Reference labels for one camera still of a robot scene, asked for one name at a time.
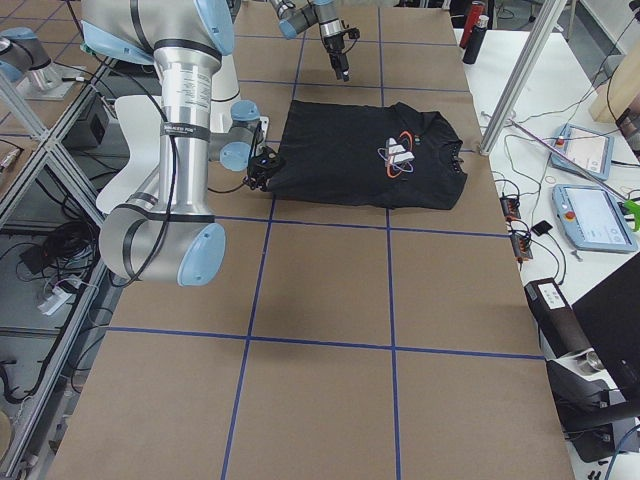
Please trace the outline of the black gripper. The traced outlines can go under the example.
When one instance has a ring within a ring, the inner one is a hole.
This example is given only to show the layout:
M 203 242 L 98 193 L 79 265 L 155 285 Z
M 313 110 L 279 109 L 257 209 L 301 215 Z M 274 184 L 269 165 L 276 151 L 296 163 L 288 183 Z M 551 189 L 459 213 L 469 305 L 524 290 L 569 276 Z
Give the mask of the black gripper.
M 337 33 L 330 36 L 323 36 L 322 43 L 329 55 L 331 67 L 334 70 L 336 78 L 348 81 L 350 79 L 349 61 L 345 54 L 344 34 Z
M 268 182 L 274 174 L 274 167 L 268 167 L 265 165 L 250 165 L 247 168 L 243 184 L 251 190 L 260 190 L 262 192 L 266 192 L 268 188 Z

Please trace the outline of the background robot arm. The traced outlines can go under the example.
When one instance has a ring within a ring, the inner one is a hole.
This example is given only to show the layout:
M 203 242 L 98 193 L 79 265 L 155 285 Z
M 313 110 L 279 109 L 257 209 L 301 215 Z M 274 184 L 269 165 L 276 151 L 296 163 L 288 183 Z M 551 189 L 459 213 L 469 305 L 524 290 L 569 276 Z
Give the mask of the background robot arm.
M 52 90 L 62 83 L 50 55 L 28 27 L 1 32 L 1 73 L 11 83 L 27 78 L 40 91 Z

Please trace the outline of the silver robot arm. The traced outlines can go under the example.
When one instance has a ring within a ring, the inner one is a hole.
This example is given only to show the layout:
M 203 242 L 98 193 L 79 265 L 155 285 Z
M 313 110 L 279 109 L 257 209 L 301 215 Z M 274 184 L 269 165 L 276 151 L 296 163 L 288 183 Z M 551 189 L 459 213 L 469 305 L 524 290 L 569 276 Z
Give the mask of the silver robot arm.
M 207 203 L 213 158 L 247 166 L 258 151 L 260 113 L 251 101 L 231 109 L 228 132 L 210 129 L 212 79 L 235 46 L 225 1 L 85 1 L 86 45 L 114 59 L 152 65 L 161 98 L 152 133 L 158 165 L 138 191 L 106 216 L 99 248 L 127 284 L 137 280 L 202 286 L 218 273 L 226 233 Z
M 336 78 L 344 82 L 350 80 L 345 37 L 357 41 L 360 32 L 339 17 L 333 1 L 308 1 L 300 7 L 293 1 L 284 0 L 271 0 L 269 4 L 277 16 L 279 30 L 286 39 L 294 39 L 311 27 L 317 26 Z

